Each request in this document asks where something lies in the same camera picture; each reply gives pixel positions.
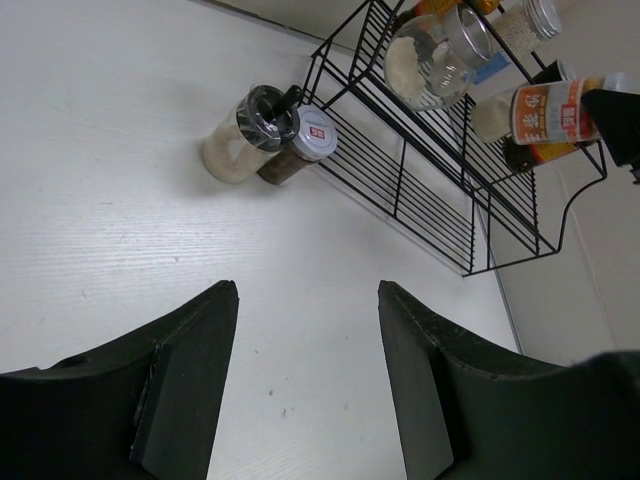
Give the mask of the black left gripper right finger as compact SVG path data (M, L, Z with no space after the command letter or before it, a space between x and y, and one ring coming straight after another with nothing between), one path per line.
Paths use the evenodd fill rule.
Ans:
M379 322L410 479L635 479L639 355L559 366L494 344L400 285Z

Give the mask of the white lid orange spice jar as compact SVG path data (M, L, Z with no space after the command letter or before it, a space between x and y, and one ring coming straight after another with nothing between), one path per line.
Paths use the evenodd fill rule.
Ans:
M576 144L600 139L581 99L604 84L604 77L592 77L519 88L511 104L511 138L518 145Z

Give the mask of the silver lid blue label shaker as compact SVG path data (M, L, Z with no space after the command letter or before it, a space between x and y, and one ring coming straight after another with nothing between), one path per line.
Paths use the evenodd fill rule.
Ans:
M553 0L526 0L496 18L493 27L510 51L522 60L542 43L562 32L562 23ZM512 64L506 50L491 36L495 54L476 72L473 84L479 85Z

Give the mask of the black collar pepper shaker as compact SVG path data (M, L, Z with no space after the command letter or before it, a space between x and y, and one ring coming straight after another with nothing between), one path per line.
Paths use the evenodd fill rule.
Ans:
M575 69L564 60L556 60L533 77L533 85L575 80ZM484 143L493 143L511 134L511 104L515 92L532 85L522 83L477 103L470 112L470 124Z

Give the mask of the wide clear glass jar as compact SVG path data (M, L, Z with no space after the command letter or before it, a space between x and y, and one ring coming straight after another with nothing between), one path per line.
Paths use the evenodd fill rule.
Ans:
M417 16L396 31L384 55L385 84L413 111L447 108L494 54L481 16L457 4L441 16Z

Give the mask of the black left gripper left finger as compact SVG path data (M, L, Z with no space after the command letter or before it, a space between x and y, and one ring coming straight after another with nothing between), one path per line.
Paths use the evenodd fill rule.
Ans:
M203 479L236 332L236 285L46 369L1 377L5 479Z

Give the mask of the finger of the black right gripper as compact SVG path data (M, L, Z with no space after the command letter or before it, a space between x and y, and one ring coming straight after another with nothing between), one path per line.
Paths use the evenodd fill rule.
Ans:
M581 98L614 163L639 167L639 94L594 89Z

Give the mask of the red lid chili jar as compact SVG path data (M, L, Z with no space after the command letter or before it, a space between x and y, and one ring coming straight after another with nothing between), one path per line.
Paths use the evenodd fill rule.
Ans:
M423 15L442 16L459 4L468 4L478 9L482 14L489 14L496 10L500 0L420 0L413 7L403 11L397 19L401 23Z
M506 165L514 173L525 173L548 162L560 159L577 151L572 143L546 143L518 145L511 138L504 142L503 153Z

